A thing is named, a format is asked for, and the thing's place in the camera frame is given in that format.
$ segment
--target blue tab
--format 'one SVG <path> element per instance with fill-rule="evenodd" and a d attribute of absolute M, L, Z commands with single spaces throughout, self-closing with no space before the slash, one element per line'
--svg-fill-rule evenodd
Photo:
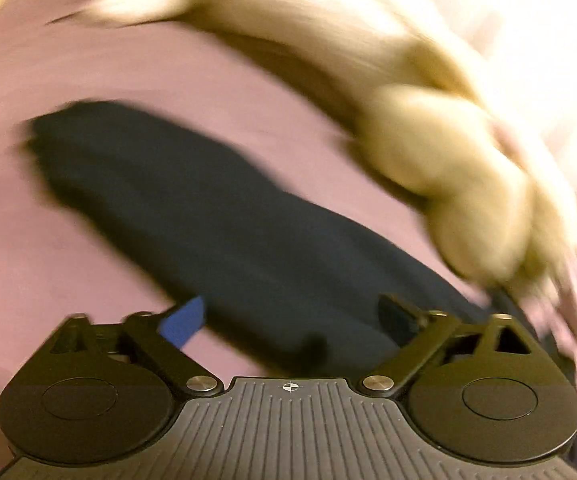
<path fill-rule="evenodd" d="M 157 331 L 169 343 L 182 348 L 204 326 L 204 300 L 199 296 L 166 317 Z"/>

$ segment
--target black fabric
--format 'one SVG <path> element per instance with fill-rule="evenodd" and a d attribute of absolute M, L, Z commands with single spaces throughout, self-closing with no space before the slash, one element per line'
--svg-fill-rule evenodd
<path fill-rule="evenodd" d="M 485 322 L 512 314 L 467 301 L 388 240 L 276 186 L 233 149 L 113 102 L 78 102 L 31 123 L 52 190 L 91 218 L 176 301 L 296 376 L 356 380 L 392 357 L 377 297 Z"/>

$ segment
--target metal screw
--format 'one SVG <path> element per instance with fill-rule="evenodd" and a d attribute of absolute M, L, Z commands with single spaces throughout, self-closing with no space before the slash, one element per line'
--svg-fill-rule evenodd
<path fill-rule="evenodd" d="M 390 377 L 386 377 L 384 375 L 371 375 L 365 378 L 362 381 L 362 384 L 364 384 L 364 387 L 367 390 L 371 390 L 373 392 L 387 392 L 393 388 L 393 386 L 395 386 L 393 380 Z"/>
<path fill-rule="evenodd" d="M 194 392 L 209 392 L 217 388 L 217 381 L 213 377 L 198 375 L 186 381 L 186 387 Z"/>

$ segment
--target ribbed gray plate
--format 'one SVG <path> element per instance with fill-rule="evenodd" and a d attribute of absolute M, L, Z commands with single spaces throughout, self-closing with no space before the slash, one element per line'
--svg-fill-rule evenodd
<path fill-rule="evenodd" d="M 57 468 L 21 459 L 2 480 L 577 480 L 554 458 L 493 468 L 424 442 L 395 402 L 344 380 L 237 379 L 192 400 L 165 437 L 122 462 Z"/>

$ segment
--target dog paw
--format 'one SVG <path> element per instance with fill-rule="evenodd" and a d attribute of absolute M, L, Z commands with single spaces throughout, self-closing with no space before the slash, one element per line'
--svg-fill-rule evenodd
<path fill-rule="evenodd" d="M 91 0 L 79 16 L 93 23 L 124 27 L 173 18 L 187 7 L 188 0 Z"/>

